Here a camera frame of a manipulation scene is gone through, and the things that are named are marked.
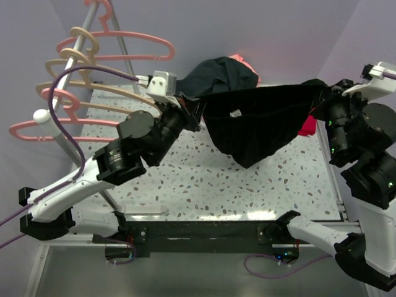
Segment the black shorts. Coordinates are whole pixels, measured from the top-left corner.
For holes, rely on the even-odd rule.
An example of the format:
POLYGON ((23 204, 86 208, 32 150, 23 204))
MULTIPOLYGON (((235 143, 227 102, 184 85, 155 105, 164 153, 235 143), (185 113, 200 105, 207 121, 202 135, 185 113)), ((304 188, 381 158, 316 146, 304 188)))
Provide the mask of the black shorts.
POLYGON ((216 148, 244 168, 273 155, 298 135, 328 85, 312 79, 301 84, 256 87, 199 98, 203 120, 216 148))

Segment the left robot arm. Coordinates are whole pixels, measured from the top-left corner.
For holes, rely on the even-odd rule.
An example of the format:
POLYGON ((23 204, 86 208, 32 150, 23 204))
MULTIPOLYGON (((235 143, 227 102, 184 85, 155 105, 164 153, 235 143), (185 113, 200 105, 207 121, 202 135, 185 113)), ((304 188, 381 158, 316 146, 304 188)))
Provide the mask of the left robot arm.
POLYGON ((19 203, 28 211, 19 220, 21 233, 40 241, 88 233, 123 242, 128 227, 122 211, 85 212, 75 205, 142 176, 147 166, 159 166, 183 130, 200 130, 205 103, 184 95, 176 100, 178 106, 166 104, 157 118, 147 111, 130 113, 116 126, 117 139, 63 179, 43 189, 20 189, 19 203))

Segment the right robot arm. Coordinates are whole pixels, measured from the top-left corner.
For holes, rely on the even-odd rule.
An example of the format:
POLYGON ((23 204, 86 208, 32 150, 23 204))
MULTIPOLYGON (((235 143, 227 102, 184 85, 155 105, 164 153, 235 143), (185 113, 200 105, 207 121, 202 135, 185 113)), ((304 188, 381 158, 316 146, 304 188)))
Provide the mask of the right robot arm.
POLYGON ((338 231, 289 211, 265 235, 298 239, 330 254, 350 277, 383 291, 395 287, 395 111, 376 102, 368 84, 343 79, 312 115, 325 122, 330 163, 342 169, 358 209, 360 233, 338 231))

